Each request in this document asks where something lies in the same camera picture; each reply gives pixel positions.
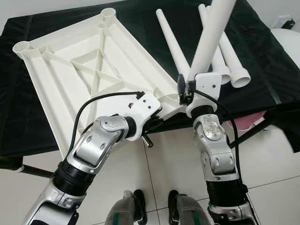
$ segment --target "black cloth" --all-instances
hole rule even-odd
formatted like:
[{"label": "black cloth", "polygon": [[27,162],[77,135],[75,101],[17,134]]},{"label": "black cloth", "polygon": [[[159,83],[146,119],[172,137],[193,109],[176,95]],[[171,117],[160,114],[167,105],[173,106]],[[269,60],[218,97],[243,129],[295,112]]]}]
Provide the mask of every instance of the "black cloth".
[{"label": "black cloth", "polygon": [[[162,8],[191,64],[202,31],[200,3],[209,5],[210,0],[127,0],[8,19],[0,37],[0,155],[57,149],[24,62],[12,52],[15,43],[36,39],[112,7],[120,22],[176,80],[177,70],[155,10]],[[234,89],[230,83],[221,87],[219,100],[235,118],[300,101],[299,69],[246,0],[237,1],[226,33],[251,75],[250,84],[243,88]],[[217,113],[221,120],[227,119],[222,111]],[[156,131],[190,125],[185,115],[177,115]]]}]

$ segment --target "white tube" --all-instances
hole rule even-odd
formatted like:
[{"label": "white tube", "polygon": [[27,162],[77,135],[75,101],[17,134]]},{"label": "white tube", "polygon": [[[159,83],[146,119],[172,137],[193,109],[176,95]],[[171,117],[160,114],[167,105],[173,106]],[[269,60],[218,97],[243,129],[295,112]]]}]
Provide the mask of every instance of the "white tube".
[{"label": "white tube", "polygon": [[[213,8],[210,8],[209,6],[206,7],[207,13],[210,15]],[[222,51],[222,54],[224,56],[225,62],[227,66],[230,69],[231,73],[231,85],[234,88],[241,88],[247,85],[250,80],[250,74],[248,71],[243,68],[242,64],[240,63],[240,60],[238,56],[236,55],[232,45],[230,44],[230,41],[223,32],[221,39],[220,39],[220,48]]]},{"label": "white tube", "polygon": [[213,0],[211,13],[203,28],[193,63],[188,75],[188,81],[195,79],[198,73],[207,72],[221,35],[227,25],[236,0]]},{"label": "white tube", "polygon": [[[199,14],[201,17],[202,26],[204,27],[207,23],[208,13],[206,12],[206,8],[204,4],[198,6]],[[218,72],[222,75],[221,84],[225,84],[230,82],[231,76],[228,66],[226,66],[220,47],[217,45],[216,52],[211,60],[212,70],[214,72]]]},{"label": "white tube", "polygon": [[156,16],[158,18],[160,27],[164,33],[165,40],[167,41],[167,44],[169,46],[177,71],[179,74],[183,75],[186,81],[189,73],[188,62],[184,57],[182,50],[180,49],[180,46],[168,24],[168,21],[165,18],[163,11],[161,9],[156,10]]}]

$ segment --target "tiled floor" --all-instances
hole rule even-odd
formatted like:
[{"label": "tiled floor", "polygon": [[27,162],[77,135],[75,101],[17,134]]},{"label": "tiled floor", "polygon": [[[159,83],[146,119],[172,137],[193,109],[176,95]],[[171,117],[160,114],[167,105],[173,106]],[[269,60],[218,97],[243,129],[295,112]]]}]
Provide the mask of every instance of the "tiled floor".
[{"label": "tiled floor", "polygon": [[[167,195],[171,189],[207,208],[208,195],[200,153],[191,128],[150,135],[152,149],[141,141],[126,142],[108,158],[79,209],[79,225],[104,223],[123,191],[142,189],[148,224],[168,225]],[[59,152],[25,157],[25,163],[54,171]],[[279,129],[262,131],[240,145],[243,180],[262,225],[300,224],[300,153],[293,153]],[[47,179],[0,171],[0,224],[21,224]]]}]

